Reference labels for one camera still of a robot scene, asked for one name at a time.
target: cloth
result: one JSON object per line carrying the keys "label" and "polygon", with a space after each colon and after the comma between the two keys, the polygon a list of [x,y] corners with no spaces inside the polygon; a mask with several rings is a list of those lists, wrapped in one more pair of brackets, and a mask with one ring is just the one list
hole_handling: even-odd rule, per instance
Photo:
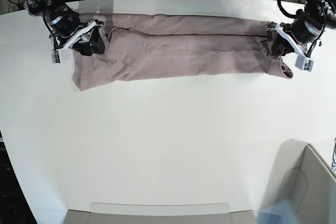
{"label": "cloth", "polygon": [[270,22],[231,17],[85,14],[98,19],[103,55],[74,51],[74,82],[83,91],[116,80],[267,73],[292,78],[282,58],[270,53]]}

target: pink garment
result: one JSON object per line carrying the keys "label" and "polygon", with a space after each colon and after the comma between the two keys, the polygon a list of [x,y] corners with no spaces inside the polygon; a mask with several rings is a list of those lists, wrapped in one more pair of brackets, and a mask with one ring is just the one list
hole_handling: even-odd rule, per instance
{"label": "pink garment", "polygon": [[74,82],[81,91],[116,80],[267,73],[292,78],[282,58],[272,56],[270,22],[230,17],[82,15],[105,21],[103,55],[74,51]]}

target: white table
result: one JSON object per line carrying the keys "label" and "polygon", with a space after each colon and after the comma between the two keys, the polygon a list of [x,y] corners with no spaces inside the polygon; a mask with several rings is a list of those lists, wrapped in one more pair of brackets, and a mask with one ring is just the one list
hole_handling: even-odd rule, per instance
{"label": "white table", "polygon": [[[233,16],[291,22],[269,0],[92,0],[81,13]],[[298,4],[284,3],[294,13]],[[336,136],[336,33],[312,73],[286,80],[223,74],[114,83],[80,92],[74,63],[53,65],[41,18],[0,16],[0,129],[40,223],[93,202],[272,204],[310,142],[331,162]]]}

